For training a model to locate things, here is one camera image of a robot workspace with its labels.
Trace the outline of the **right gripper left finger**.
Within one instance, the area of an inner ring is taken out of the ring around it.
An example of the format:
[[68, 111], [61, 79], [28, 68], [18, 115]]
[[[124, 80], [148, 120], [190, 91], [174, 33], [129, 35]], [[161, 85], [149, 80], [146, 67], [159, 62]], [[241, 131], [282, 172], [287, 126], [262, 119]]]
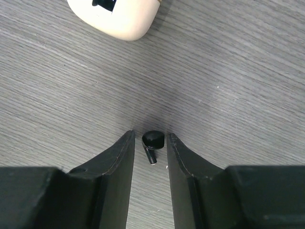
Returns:
[[3, 229], [123, 229], [126, 227], [135, 133], [66, 173], [56, 167], [0, 169]]

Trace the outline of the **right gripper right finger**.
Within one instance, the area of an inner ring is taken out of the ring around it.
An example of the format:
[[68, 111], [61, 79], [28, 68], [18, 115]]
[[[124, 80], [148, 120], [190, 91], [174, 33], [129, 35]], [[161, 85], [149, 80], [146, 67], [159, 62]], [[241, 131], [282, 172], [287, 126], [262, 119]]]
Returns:
[[167, 159], [177, 229], [302, 229], [304, 166], [221, 169], [167, 136]]

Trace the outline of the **black earbud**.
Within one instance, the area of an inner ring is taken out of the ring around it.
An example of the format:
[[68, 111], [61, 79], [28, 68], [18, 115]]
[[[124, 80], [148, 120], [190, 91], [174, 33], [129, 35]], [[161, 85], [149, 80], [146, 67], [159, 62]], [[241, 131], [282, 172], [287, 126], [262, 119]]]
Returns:
[[142, 136], [142, 146], [151, 165], [157, 163], [155, 150], [162, 149], [165, 143], [165, 134], [161, 131], [148, 131]]

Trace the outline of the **beige earbud charging case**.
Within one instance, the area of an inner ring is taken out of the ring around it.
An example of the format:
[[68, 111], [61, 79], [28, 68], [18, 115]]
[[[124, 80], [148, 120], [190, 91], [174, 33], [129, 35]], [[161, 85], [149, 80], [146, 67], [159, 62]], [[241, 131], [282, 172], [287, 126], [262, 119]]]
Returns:
[[160, 0], [69, 0], [70, 9], [88, 25], [120, 40], [135, 41], [149, 30]]

